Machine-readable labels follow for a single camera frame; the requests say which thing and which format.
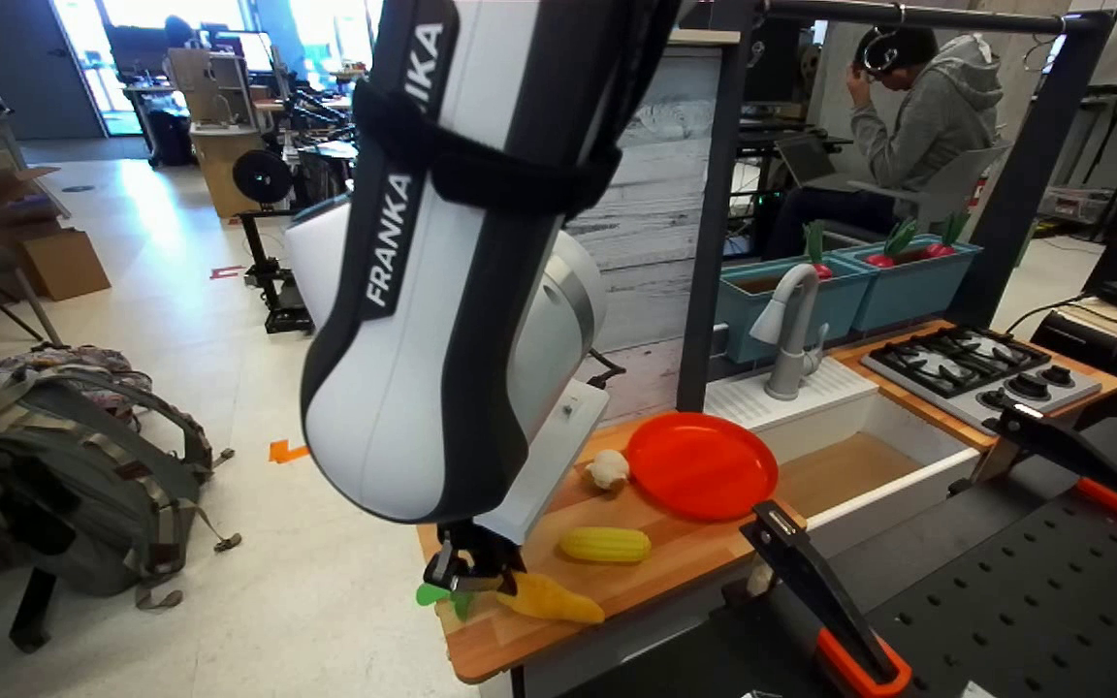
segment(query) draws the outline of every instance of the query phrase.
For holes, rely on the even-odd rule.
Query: metal frame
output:
[[[851,18],[851,23],[914,23],[914,27],[963,27],[963,32],[1020,32],[1020,36],[1065,36],[1051,72],[1036,89],[1036,103],[1023,115],[1023,128],[1002,168],[983,222],[974,227],[974,243],[985,257],[974,262],[970,278],[953,298],[953,315],[970,324],[990,324],[996,298],[1009,284],[1011,262],[1028,243],[1033,214],[1045,196],[1045,187],[1056,172],[1078,99],[1095,77],[1102,46],[1112,32],[1112,11],[1071,11],[1071,16],[1023,16],[1023,11],[963,11],[963,6],[914,6],[914,2],[869,2],[869,0],[763,0],[768,16],[778,18]],[[718,95],[725,99],[728,89],[741,89],[736,77],[722,77]],[[710,155],[710,183],[707,183],[707,214],[703,214],[703,239],[698,239],[698,269],[687,315],[687,345],[683,345],[683,373],[678,373],[678,406],[703,409],[707,378],[710,378],[710,334],[713,334],[713,303],[718,303],[718,247],[725,225],[728,172],[718,172],[722,147],[734,139],[734,120],[713,124],[713,155]]]

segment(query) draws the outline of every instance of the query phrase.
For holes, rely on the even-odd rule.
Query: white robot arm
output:
[[[609,187],[674,11],[383,2],[338,278],[322,289],[292,259],[322,324],[298,394],[307,442],[366,512],[442,523],[453,550],[522,543],[605,406],[572,382],[600,278],[556,232]]]

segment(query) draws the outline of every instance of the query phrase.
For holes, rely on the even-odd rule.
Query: person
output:
[[[906,94],[897,128],[873,103],[873,80]],[[965,152],[996,147],[996,60],[983,36],[937,46],[926,27],[873,27],[847,77],[855,99],[855,147],[882,188],[930,195],[930,177]],[[763,257],[798,257],[807,222],[843,222],[869,232],[897,225],[897,196],[877,188],[798,187],[785,196]]]

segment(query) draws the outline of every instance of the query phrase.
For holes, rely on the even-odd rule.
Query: orange handle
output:
[[[834,680],[839,695],[847,698],[903,698],[913,685],[913,663],[877,636],[883,659],[891,663],[891,680],[877,681],[843,643],[830,628],[817,628],[817,663]]]
[[[1102,482],[1078,478],[1078,482],[1076,482],[1076,491],[1078,491],[1086,504],[1117,514],[1117,491],[1104,488]]]

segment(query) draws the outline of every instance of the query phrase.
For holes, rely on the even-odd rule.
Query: gray backpack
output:
[[[91,390],[118,390],[184,429],[184,456],[102,409]],[[76,594],[124,594],[141,608],[185,562],[185,534],[215,474],[204,429],[168,400],[105,376],[47,367],[0,373],[0,534],[20,562],[51,570]]]

